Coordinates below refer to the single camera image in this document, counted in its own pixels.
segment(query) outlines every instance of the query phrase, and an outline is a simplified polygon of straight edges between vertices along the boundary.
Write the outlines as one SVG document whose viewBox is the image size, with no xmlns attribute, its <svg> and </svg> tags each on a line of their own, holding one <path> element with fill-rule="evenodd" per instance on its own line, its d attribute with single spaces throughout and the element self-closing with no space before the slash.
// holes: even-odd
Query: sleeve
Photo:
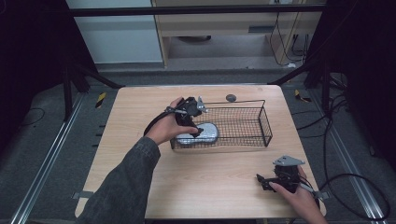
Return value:
<svg viewBox="0 0 396 224">
<path fill-rule="evenodd" d="M 76 223 L 144 223 L 158 146 L 142 137 L 87 201 Z"/>
</svg>

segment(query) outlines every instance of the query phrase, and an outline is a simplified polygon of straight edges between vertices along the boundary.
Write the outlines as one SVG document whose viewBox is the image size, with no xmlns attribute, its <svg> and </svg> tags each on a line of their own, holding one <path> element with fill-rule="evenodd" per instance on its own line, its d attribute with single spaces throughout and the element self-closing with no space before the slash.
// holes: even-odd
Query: floor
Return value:
<svg viewBox="0 0 396 224">
<path fill-rule="evenodd" d="M 134 71 L 114 73 L 103 71 L 102 75 L 118 83 L 128 86 L 139 85 L 179 85 L 179 84 L 227 84 L 227 83 L 261 83 L 276 80 L 286 75 L 301 62 L 279 65 L 272 57 L 272 51 L 265 36 L 212 36 L 208 41 L 201 37 L 181 37 L 173 40 L 170 49 L 169 64 L 163 68 L 139 67 Z M 304 45 L 299 38 L 296 41 L 294 53 L 301 53 L 299 47 Z M 304 127 L 321 117 L 320 105 L 315 102 L 320 87 L 306 90 L 302 82 L 305 74 L 297 76 L 282 85 L 282 90 L 290 107 L 290 113 L 296 127 Z M 87 94 L 80 96 L 74 91 L 74 99 L 82 97 L 76 121 L 73 123 L 61 150 L 55 155 L 56 161 L 46 176 L 40 194 L 35 198 L 35 204 L 28 211 L 28 223 L 72 223 L 77 201 L 72 198 L 74 192 L 79 192 L 90 170 L 95 150 L 100 143 L 101 134 L 110 113 L 117 90 L 112 90 L 102 83 L 90 79 L 92 88 Z M 295 90 L 299 90 L 303 98 L 313 100 L 311 103 L 297 99 Z M 100 108 L 95 108 L 100 93 L 106 92 L 106 99 Z M 332 98 L 342 93 L 332 90 Z M 3 163 L 0 170 L 0 223 L 8 223 L 21 201 L 28 192 L 35 175 L 40 170 L 42 161 L 46 158 L 49 148 L 63 125 L 63 88 L 56 86 L 37 95 L 32 102 L 32 110 L 27 114 L 9 147 L 12 154 Z M 314 176 L 318 183 L 324 183 L 323 158 L 328 162 L 328 172 L 331 175 L 347 173 L 348 161 L 343 158 L 343 149 L 351 157 L 360 174 L 372 179 L 388 196 L 392 207 L 396 206 L 396 175 L 382 158 L 374 158 L 368 152 L 364 136 L 343 105 L 333 114 L 333 129 L 323 148 L 321 135 L 326 129 L 326 121 L 316 123 L 306 129 L 301 129 L 301 137 L 307 157 L 315 169 Z M 361 206 L 362 198 L 356 194 L 354 180 L 345 178 L 336 180 L 332 185 L 337 194 L 347 201 L 347 204 L 365 214 Z M 386 211 L 380 195 L 373 193 L 382 211 Z M 348 212 L 334 198 L 325 202 L 328 209 L 326 218 L 330 223 L 396 223 L 392 213 L 386 222 L 372 222 L 357 217 Z M 269 219 L 267 223 L 285 223 L 285 220 Z M 155 224 L 168 223 L 265 223 L 264 220 L 191 220 L 191 221 L 160 221 Z"/>
</svg>

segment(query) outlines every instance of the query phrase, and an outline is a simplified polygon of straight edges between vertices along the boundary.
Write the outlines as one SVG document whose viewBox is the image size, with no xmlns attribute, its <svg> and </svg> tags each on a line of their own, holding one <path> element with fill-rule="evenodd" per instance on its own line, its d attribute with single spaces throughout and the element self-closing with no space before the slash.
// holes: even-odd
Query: hand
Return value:
<svg viewBox="0 0 396 224">
<path fill-rule="evenodd" d="M 306 178 L 306 174 L 300 166 L 298 166 L 298 170 L 300 176 Z M 307 223 L 327 223 L 326 219 L 321 214 L 314 197 L 312 197 L 308 190 L 298 186 L 295 193 L 290 193 L 277 183 L 270 183 L 270 185 L 289 202 L 294 211 Z"/>
<path fill-rule="evenodd" d="M 182 97 L 177 98 L 170 106 L 176 107 L 181 99 Z M 198 129 L 177 125 L 175 114 L 169 114 L 163 119 L 158 120 L 148 131 L 146 137 L 151 138 L 157 145 L 160 145 L 181 133 L 198 133 Z"/>
</svg>

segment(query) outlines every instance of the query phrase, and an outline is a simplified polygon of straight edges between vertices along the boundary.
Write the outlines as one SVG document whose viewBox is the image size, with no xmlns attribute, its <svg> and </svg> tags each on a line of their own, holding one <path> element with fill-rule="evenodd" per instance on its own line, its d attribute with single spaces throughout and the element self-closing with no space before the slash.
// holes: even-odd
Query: metal rail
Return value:
<svg viewBox="0 0 396 224">
<path fill-rule="evenodd" d="M 220 14 L 260 12 L 315 12 L 329 9 L 326 4 L 294 5 L 237 5 L 237 6 L 192 6 L 192 7 L 114 7 L 72 8 L 69 10 L 45 10 L 41 13 L 72 17 L 144 16 L 177 14 Z"/>
<path fill-rule="evenodd" d="M 35 176 L 35 180 L 27 191 L 25 197 L 23 198 L 23 201 L 21 202 L 21 205 L 18 207 L 10 223 L 22 224 L 25 223 L 27 218 L 29 217 L 32 208 L 35 205 L 35 201 L 37 200 L 38 195 L 43 189 L 44 184 L 46 183 L 46 180 L 52 169 L 52 166 L 55 163 L 59 152 L 61 151 L 66 136 L 68 135 L 74 121 L 76 120 L 84 96 L 85 93 L 78 94 L 75 105 L 73 106 L 75 109 L 73 110 L 70 119 L 65 121 L 62 125 L 61 130 L 58 132 L 58 135 L 56 136 L 51 148 L 49 149 L 49 152 L 47 153 L 46 159 L 44 159 L 43 163 L 41 164 L 40 170 Z"/>
<path fill-rule="evenodd" d="M 324 112 L 322 110 L 322 107 L 320 106 L 320 97 L 318 96 L 318 93 L 316 91 L 309 91 L 310 95 L 313 98 L 313 101 L 315 102 L 319 112 L 321 115 L 324 115 Z M 361 171 L 359 170 L 358 166 L 355 164 L 353 161 L 352 157 L 349 155 L 347 152 L 347 147 L 344 145 L 344 142 L 342 141 L 340 135 L 338 134 L 337 130 L 335 129 L 334 125 L 331 127 L 329 131 L 330 137 L 332 138 L 332 141 L 334 143 L 334 149 L 338 154 L 338 157 L 341 160 L 341 163 L 343 163 L 344 169 L 348 173 L 352 173 L 355 175 L 361 175 Z M 378 205 L 378 202 L 376 201 L 373 193 L 371 192 L 369 185 L 362 179 L 357 179 L 354 177 L 350 178 L 351 184 L 356 191 L 359 199 L 361 200 L 361 204 L 364 208 L 364 211 L 366 212 L 368 217 L 372 218 L 381 218 L 384 216 L 382 213 L 381 208 Z M 388 224 L 386 220 L 384 221 L 372 221 L 372 223 L 376 224 Z"/>
</svg>

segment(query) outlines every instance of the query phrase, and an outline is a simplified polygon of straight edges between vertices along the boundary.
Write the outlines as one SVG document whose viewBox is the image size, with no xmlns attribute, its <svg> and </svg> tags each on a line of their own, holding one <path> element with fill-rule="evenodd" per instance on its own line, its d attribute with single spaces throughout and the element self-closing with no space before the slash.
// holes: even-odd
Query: black pole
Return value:
<svg viewBox="0 0 396 224">
<path fill-rule="evenodd" d="M 176 14 L 260 13 L 260 12 L 315 12 L 328 9 L 326 4 L 251 5 L 251 6 L 196 6 L 196 7 L 116 7 L 45 10 L 42 13 L 72 17 L 143 16 Z"/>
</svg>

